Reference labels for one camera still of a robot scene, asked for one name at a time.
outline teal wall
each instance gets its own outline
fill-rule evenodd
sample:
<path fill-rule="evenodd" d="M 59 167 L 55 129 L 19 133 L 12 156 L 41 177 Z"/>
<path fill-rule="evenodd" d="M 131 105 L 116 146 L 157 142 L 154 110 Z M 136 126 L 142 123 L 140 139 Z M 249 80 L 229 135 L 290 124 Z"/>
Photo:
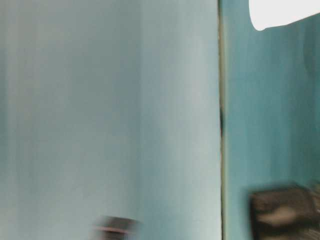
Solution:
<path fill-rule="evenodd" d="M 143 0 L 144 240 L 221 238 L 215 0 Z"/>
<path fill-rule="evenodd" d="M 247 0 L 220 7 L 225 233 L 248 240 L 248 190 L 319 179 L 320 16 L 256 31 Z"/>
<path fill-rule="evenodd" d="M 0 239 L 138 217 L 140 29 L 137 0 L 0 0 Z"/>

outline painted wall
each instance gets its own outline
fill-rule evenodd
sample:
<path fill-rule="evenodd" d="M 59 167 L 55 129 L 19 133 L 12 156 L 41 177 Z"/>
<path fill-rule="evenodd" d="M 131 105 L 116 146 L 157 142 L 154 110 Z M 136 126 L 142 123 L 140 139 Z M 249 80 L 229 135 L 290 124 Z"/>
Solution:
<path fill-rule="evenodd" d="M 217 1 L 143 0 L 145 240 L 221 238 Z"/>
<path fill-rule="evenodd" d="M 0 0 L 0 31 L 0 238 L 137 218 L 139 1 Z"/>
<path fill-rule="evenodd" d="M 252 187 L 319 178 L 319 23 L 259 32 L 247 0 L 221 1 L 227 240 L 251 239 Z"/>

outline blurry object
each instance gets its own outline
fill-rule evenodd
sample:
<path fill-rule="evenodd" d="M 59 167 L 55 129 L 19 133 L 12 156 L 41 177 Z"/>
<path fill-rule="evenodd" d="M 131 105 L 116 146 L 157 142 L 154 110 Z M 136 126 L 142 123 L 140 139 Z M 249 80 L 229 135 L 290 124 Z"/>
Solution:
<path fill-rule="evenodd" d="M 320 240 L 320 196 L 303 187 L 250 195 L 254 240 Z"/>
<path fill-rule="evenodd" d="M 97 240 L 126 240 L 135 234 L 136 224 L 137 221 L 132 219 L 109 217 L 97 224 L 94 229 L 98 231 Z"/>
<path fill-rule="evenodd" d="M 320 13 L 319 0 L 249 0 L 255 29 L 288 25 Z"/>

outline black device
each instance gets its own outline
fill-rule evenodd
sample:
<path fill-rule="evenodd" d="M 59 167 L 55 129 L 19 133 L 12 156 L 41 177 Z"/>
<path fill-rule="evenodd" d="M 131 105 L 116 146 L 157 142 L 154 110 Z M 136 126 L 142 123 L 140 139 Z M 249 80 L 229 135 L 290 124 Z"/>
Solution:
<path fill-rule="evenodd" d="M 135 234 L 137 221 L 129 218 L 108 217 L 96 224 L 98 240 L 127 240 Z"/>
<path fill-rule="evenodd" d="M 254 240 L 320 240 L 320 195 L 291 186 L 249 196 Z"/>

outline white lamp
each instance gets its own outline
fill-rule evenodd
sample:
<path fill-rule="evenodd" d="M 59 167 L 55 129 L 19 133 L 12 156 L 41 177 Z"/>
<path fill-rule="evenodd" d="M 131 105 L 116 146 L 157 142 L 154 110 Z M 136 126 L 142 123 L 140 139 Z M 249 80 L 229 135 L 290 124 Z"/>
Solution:
<path fill-rule="evenodd" d="M 255 29 L 288 25 L 320 13 L 320 0 L 249 0 Z"/>

